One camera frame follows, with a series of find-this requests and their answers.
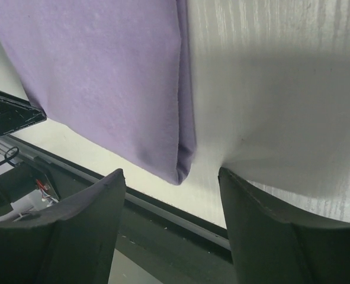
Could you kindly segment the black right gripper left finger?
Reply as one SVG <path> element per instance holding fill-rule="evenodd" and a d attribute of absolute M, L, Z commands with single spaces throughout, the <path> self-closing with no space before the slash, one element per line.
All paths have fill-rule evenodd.
<path fill-rule="evenodd" d="M 107 283 L 125 194 L 117 169 L 48 208 L 0 222 L 0 283 Z"/>

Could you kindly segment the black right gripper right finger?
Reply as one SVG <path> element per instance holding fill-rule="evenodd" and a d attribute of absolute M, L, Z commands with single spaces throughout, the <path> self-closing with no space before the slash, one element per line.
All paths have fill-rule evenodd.
<path fill-rule="evenodd" d="M 307 212 L 219 170 L 239 283 L 350 283 L 350 223 Z"/>

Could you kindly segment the purple t-shirt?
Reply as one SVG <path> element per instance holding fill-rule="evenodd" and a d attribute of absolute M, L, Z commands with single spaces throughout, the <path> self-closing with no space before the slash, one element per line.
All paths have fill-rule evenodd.
<path fill-rule="evenodd" d="M 185 1 L 0 1 L 31 103 L 174 184 L 196 150 Z"/>

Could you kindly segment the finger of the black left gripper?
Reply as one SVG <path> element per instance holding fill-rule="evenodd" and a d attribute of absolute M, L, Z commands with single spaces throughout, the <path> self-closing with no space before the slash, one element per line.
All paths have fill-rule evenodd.
<path fill-rule="evenodd" d="M 28 101 L 0 91 L 0 137 L 45 121 L 45 112 Z"/>

